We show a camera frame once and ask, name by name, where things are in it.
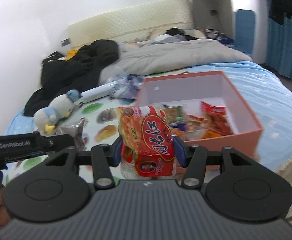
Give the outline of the green bordered tofu snack packet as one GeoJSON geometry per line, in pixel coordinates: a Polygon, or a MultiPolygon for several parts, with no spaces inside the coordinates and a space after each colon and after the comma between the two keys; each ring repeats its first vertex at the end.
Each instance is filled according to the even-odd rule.
{"type": "Polygon", "coordinates": [[[176,126],[185,121],[182,106],[168,106],[164,109],[164,113],[170,126],[176,126]]]}

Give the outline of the white cylindrical tube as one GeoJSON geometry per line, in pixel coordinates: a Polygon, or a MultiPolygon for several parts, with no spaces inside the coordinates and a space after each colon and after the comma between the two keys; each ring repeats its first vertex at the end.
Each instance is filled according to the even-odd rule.
{"type": "Polygon", "coordinates": [[[81,93],[81,98],[85,102],[94,101],[111,94],[112,89],[115,87],[116,82],[110,82],[81,93]]]}

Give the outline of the blue curtain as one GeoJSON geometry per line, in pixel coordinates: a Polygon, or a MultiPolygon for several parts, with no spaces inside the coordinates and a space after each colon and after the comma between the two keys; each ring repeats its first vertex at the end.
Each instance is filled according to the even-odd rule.
{"type": "Polygon", "coordinates": [[[283,25],[268,18],[266,65],[292,80],[292,17],[283,17],[283,25]]]}

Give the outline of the blue chair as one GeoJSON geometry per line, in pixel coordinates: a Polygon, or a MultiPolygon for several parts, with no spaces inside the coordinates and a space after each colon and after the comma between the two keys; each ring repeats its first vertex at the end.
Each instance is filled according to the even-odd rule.
{"type": "Polygon", "coordinates": [[[252,10],[239,9],[235,12],[234,48],[248,56],[253,55],[256,15],[252,10]]]}

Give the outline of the red snack packet in box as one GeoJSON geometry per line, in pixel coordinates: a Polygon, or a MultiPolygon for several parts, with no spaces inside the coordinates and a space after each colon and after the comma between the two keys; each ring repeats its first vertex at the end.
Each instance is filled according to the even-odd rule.
{"type": "Polygon", "coordinates": [[[201,102],[201,112],[205,116],[207,128],[222,136],[232,135],[233,130],[228,121],[227,108],[214,106],[204,101],[201,102]]]}

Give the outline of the grey black snack bag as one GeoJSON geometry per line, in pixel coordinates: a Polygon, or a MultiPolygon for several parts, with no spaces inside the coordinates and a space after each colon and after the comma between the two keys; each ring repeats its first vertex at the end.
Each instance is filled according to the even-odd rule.
{"type": "Polygon", "coordinates": [[[87,123],[88,123],[87,118],[81,118],[80,120],[74,121],[70,124],[61,124],[56,129],[55,135],[63,134],[70,135],[74,139],[76,148],[79,151],[82,151],[85,148],[85,141],[82,137],[83,129],[87,123]]]}

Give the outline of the white plastic bag 2080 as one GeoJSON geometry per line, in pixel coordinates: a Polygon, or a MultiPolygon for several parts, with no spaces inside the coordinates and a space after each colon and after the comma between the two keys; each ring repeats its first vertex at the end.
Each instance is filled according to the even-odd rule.
{"type": "Polygon", "coordinates": [[[109,79],[109,81],[114,82],[114,86],[109,94],[111,98],[135,100],[143,85],[144,77],[129,74],[109,79]]]}

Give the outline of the light blue bed sheet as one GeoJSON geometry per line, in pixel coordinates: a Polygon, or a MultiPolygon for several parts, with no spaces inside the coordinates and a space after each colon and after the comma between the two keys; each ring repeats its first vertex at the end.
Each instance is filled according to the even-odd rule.
{"type": "Polygon", "coordinates": [[[264,131],[255,159],[292,183],[292,92],[255,63],[214,63],[186,68],[188,73],[221,70],[239,90],[264,131]]]}

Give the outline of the red orange small snack packets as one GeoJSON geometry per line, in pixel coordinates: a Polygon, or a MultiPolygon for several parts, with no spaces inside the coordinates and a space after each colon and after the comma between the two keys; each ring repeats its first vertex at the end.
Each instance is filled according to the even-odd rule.
{"type": "Polygon", "coordinates": [[[210,129],[209,121],[205,118],[186,115],[185,120],[175,125],[170,125],[172,135],[178,136],[183,141],[218,138],[222,135],[210,129]]]}

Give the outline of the fruit print tablecloth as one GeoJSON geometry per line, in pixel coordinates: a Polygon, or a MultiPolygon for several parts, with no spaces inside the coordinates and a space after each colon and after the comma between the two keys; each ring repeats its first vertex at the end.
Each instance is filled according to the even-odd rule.
{"type": "MultiPolygon", "coordinates": [[[[131,100],[109,99],[108,97],[104,97],[76,108],[71,116],[61,123],[61,126],[69,127],[79,123],[80,120],[84,121],[82,131],[82,140],[85,143],[84,150],[90,150],[98,144],[112,144],[118,137],[118,120],[113,119],[101,123],[99,122],[99,114],[106,114],[110,108],[132,105],[133,101],[131,100]]],[[[24,116],[23,111],[21,111],[10,123],[6,134],[23,134],[34,130],[33,118],[24,116]]],[[[45,159],[46,156],[43,155],[16,163],[9,163],[7,170],[3,171],[3,185],[6,185],[15,177],[40,164],[45,159]]]]}

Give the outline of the white blue plush penguin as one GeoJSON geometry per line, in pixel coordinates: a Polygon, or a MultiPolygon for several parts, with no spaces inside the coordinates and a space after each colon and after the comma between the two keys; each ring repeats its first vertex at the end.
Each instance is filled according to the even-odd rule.
{"type": "Polygon", "coordinates": [[[62,94],[52,100],[47,107],[43,107],[35,112],[34,124],[41,135],[54,133],[58,123],[62,119],[70,117],[74,110],[75,102],[79,100],[80,93],[72,89],[66,94],[62,94]]]}

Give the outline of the pink cardboard box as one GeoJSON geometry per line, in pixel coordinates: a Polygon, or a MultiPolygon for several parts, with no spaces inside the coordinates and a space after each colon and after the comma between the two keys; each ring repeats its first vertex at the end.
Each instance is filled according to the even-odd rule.
{"type": "Polygon", "coordinates": [[[233,133],[185,143],[204,146],[210,151],[231,146],[248,157],[255,157],[263,127],[246,100],[220,70],[147,77],[134,105],[182,106],[187,114],[201,117],[202,102],[225,107],[233,133]]]}

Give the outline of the red yellow snack packet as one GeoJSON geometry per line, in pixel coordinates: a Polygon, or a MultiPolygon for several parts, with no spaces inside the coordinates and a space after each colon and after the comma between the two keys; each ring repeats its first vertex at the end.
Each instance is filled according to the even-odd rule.
{"type": "Polygon", "coordinates": [[[122,137],[121,173],[126,179],[173,177],[173,137],[161,105],[115,109],[122,137]]]}

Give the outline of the black clothing pile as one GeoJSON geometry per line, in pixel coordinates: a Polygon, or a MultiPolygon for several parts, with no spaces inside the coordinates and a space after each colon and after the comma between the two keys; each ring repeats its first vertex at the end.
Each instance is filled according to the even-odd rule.
{"type": "Polygon", "coordinates": [[[69,60],[44,61],[41,88],[35,91],[24,107],[24,116],[32,117],[59,95],[76,89],[84,92],[99,84],[101,71],[119,59],[119,46],[111,40],[97,40],[82,46],[69,60]]]}

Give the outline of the cream quilted headboard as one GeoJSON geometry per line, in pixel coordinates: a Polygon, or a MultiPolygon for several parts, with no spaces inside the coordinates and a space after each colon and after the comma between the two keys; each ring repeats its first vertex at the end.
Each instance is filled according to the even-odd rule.
{"type": "Polygon", "coordinates": [[[167,0],[106,12],[68,27],[73,48],[96,40],[117,42],[147,39],[171,28],[193,29],[190,0],[167,0]]]}

